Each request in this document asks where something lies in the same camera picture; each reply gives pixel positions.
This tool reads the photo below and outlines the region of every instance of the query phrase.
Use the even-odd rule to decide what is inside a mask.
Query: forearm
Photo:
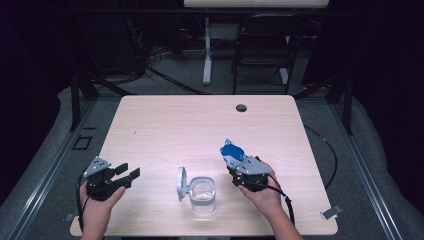
[[[81,236],[81,240],[101,240],[103,239],[103,234],[100,234],[96,231],[84,231]]]
[[[276,240],[302,239],[302,236],[285,213],[267,219],[271,225]]]

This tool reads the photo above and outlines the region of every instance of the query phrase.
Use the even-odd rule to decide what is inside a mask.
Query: metal bracket
[[[75,217],[74,214],[67,213],[63,217],[62,221],[64,221],[64,222],[70,222],[70,221],[74,220],[74,217]]]
[[[336,206],[328,209],[325,212],[321,212],[321,217],[324,218],[324,219],[327,219],[327,220],[332,218],[332,217],[336,218],[337,214],[341,213],[342,211],[343,211],[343,209],[339,205],[336,205]]]
[[[247,156],[236,170],[247,175],[269,174],[271,171],[260,160]]]
[[[87,170],[84,172],[84,177],[91,176],[97,172],[100,172],[108,167],[112,166],[112,163],[109,163],[106,160],[103,160],[96,156],[91,162],[90,166],[88,166]]]

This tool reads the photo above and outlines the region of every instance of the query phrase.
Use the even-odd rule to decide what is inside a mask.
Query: black cable
[[[93,195],[93,193],[96,191],[97,187],[98,187],[98,185],[96,187],[94,187],[94,189],[88,194],[88,197],[84,202],[84,206],[82,207],[81,217],[84,214],[85,205],[87,205],[88,200],[91,198],[91,195]]]
[[[269,188],[269,189],[272,189],[272,190],[274,190],[274,191],[276,191],[276,192],[278,192],[279,194],[281,194],[282,196],[283,196],[283,198],[284,198],[284,201],[286,202],[286,204],[287,204],[287,208],[288,208],[288,210],[289,210],[289,217],[290,217],[290,220],[291,220],[291,222],[293,223],[293,225],[296,225],[295,224],[295,220],[294,220],[294,211],[293,211],[293,206],[292,206],[292,204],[291,204],[291,200],[290,200],[290,198],[283,192],[283,190],[281,189],[281,186],[280,186],[280,184],[277,182],[277,180],[274,178],[274,177],[272,177],[271,175],[268,175],[268,176],[270,176],[271,178],[272,178],[272,180],[274,180],[274,182],[277,184],[277,186],[278,186],[278,188],[275,188],[275,187],[273,187],[273,186],[269,186],[268,184],[260,184],[260,183],[255,183],[255,182],[251,182],[251,181],[249,181],[249,180],[247,180],[247,179],[244,179],[244,181],[246,181],[246,182],[249,182],[250,184],[253,184],[253,185],[256,185],[256,186],[260,186],[260,187],[265,187],[265,188]]]
[[[334,177],[336,176],[336,172],[337,172],[337,165],[338,165],[338,159],[337,159],[337,154],[336,151],[334,151],[334,148],[330,145],[330,143],[327,141],[326,138],[324,138],[323,136],[321,136],[319,133],[317,133],[316,131],[314,131],[312,128],[303,125],[306,129],[308,129],[309,131],[315,133],[319,138],[321,138],[325,144],[327,144],[327,146],[330,148],[331,152],[333,153],[334,156],[334,170],[333,173],[331,175],[330,180],[327,182],[327,184],[325,185],[325,189],[327,189],[330,184],[333,182]]]
[[[83,219],[82,219],[83,209],[81,207],[80,188],[81,188],[81,179],[82,179],[84,172],[85,172],[85,169],[81,172],[80,176],[78,177],[77,189],[76,189],[77,208],[78,208],[78,222],[79,222],[79,225],[80,225],[81,232],[84,228],[84,222],[83,222]]]
[[[179,87],[179,88],[181,88],[181,89],[183,89],[185,91],[188,91],[188,92],[194,93],[194,94],[198,94],[198,95],[211,95],[208,92],[203,92],[203,91],[194,89],[194,88],[192,88],[190,86],[187,86],[187,85],[185,85],[185,84],[183,84],[183,83],[181,83],[181,82],[179,82],[179,81],[177,81],[177,80],[175,80],[175,79],[173,79],[173,78],[171,78],[171,77],[169,77],[169,76],[167,76],[167,75],[165,75],[163,73],[160,73],[160,72],[156,71],[155,69],[151,68],[148,65],[146,65],[146,68],[149,69],[154,74],[158,75],[159,77],[165,79],[166,81],[168,81],[170,83],[175,84],[177,87]]]

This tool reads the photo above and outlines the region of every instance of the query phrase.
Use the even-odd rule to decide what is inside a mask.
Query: wrist
[[[95,228],[87,228],[81,235],[81,240],[101,240],[103,239],[103,233],[96,231]]]
[[[270,213],[264,214],[264,216],[269,222],[288,218],[287,214],[286,214],[286,212],[284,212],[283,208],[275,209],[274,211],[272,211]]]

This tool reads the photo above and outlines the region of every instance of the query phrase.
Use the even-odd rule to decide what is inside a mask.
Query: black chair
[[[300,40],[308,20],[299,15],[255,14],[240,23],[231,72],[236,94],[238,67],[288,69],[287,94]]]

